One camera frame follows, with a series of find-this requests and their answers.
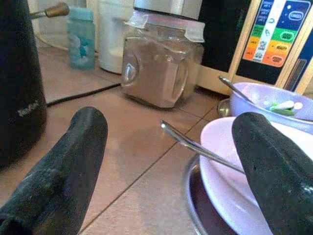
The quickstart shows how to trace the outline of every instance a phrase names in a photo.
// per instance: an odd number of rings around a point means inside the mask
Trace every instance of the purple bowl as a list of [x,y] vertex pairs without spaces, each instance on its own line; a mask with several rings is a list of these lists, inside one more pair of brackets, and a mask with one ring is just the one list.
[[[258,83],[240,82],[235,83],[234,86],[255,104],[245,101],[240,95],[232,92],[230,95],[230,114],[232,116],[236,117],[242,113],[256,112],[263,114],[270,121],[313,134],[313,122],[300,120],[313,120],[312,99],[277,87]],[[283,103],[287,100],[292,100],[295,103],[301,102],[303,104],[303,108],[296,110],[296,114],[293,117],[273,113],[267,110],[266,105],[264,105],[264,101]]]

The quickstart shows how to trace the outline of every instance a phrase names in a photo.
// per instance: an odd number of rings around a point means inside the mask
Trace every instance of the black kettle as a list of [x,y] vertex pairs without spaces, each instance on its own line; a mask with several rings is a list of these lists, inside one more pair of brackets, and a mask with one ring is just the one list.
[[0,168],[45,130],[46,103],[27,0],[0,7]]

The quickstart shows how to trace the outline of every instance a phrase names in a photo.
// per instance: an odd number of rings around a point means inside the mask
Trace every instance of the yellow label section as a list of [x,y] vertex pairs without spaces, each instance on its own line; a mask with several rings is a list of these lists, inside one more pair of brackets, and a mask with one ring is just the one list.
[[257,48],[257,46],[259,44],[259,41],[260,41],[260,38],[251,36],[249,38],[249,43],[248,43],[247,47],[249,47],[249,48]]
[[284,43],[276,40],[271,40],[269,42],[267,51],[287,55],[290,48],[291,43]]

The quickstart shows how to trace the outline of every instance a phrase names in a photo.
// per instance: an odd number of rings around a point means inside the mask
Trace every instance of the tiled countertop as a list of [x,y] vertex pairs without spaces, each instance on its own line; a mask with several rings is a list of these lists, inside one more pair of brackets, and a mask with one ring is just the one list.
[[[41,48],[39,53],[47,102],[119,82],[119,75],[98,67],[71,69],[62,51]],[[38,143],[23,159],[0,172],[0,205],[65,133],[74,113],[94,106],[106,117],[109,135],[81,234],[196,234],[182,193],[186,166],[194,153],[165,134],[159,121],[164,119],[200,141],[202,128],[218,118],[216,107],[223,98],[196,89],[187,103],[164,111],[125,97],[117,87],[51,106]]]

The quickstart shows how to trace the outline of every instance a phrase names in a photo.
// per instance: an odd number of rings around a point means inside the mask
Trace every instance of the jar lid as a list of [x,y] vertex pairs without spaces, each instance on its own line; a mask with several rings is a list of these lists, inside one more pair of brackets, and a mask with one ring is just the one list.
[[83,21],[93,21],[93,12],[87,8],[70,7],[68,18]]
[[205,23],[198,21],[134,10],[133,16],[125,24],[136,28],[144,28],[146,23],[185,30],[185,38],[189,41],[204,43],[203,30]]

